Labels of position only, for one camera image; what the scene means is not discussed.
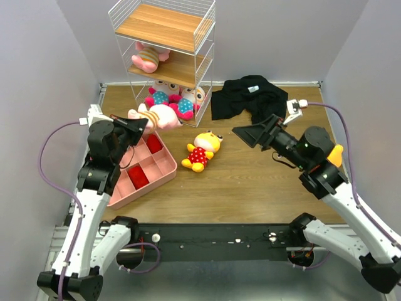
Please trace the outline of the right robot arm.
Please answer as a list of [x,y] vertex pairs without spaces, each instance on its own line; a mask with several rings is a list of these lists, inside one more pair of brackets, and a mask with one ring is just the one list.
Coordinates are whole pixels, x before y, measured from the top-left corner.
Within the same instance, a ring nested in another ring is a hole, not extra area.
[[357,234],[349,237],[303,213],[290,224],[292,244],[308,242],[327,249],[351,263],[381,293],[390,293],[400,283],[400,236],[353,192],[339,160],[330,157],[335,144],[323,127],[308,127],[296,139],[286,131],[282,118],[272,115],[264,122],[232,131],[249,147],[273,149],[293,163],[301,171],[299,179],[306,190],[332,207]]

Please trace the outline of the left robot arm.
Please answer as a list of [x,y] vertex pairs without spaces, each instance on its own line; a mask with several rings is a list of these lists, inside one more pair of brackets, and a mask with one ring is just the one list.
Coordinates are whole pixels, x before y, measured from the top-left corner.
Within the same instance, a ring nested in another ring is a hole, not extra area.
[[77,121],[88,128],[88,152],[72,193],[50,181],[38,164],[40,176],[67,194],[75,209],[63,245],[51,269],[38,275],[37,286],[56,300],[98,300],[103,274],[124,248],[141,247],[138,221],[118,217],[99,244],[95,243],[107,204],[121,175],[120,163],[129,147],[138,144],[148,119],[88,115]]

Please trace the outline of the white panda plush blue dress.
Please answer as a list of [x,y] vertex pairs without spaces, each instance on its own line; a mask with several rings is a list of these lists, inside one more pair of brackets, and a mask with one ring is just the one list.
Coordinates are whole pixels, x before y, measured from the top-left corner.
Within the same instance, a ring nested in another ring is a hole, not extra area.
[[159,104],[168,105],[178,99],[180,91],[181,87],[178,84],[156,80],[148,89],[150,95],[145,98],[145,103],[149,107]]

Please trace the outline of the white panda plush yellow glasses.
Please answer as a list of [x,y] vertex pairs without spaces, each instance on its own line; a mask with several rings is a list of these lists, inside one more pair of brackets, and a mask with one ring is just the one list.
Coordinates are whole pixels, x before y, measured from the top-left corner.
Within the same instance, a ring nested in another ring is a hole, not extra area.
[[174,101],[169,104],[169,107],[174,110],[178,118],[190,120],[200,109],[205,97],[206,94],[202,87],[194,89],[183,88],[181,94],[174,98]]

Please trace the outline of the pink frog plush striped shirt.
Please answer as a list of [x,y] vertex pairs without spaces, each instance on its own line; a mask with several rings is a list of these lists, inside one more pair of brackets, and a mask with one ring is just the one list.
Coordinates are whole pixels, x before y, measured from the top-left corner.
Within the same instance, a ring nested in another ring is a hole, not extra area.
[[159,67],[159,63],[168,60],[170,56],[170,50],[167,48],[139,41],[135,42],[135,49],[137,53],[131,56],[131,61],[145,73],[155,72]]

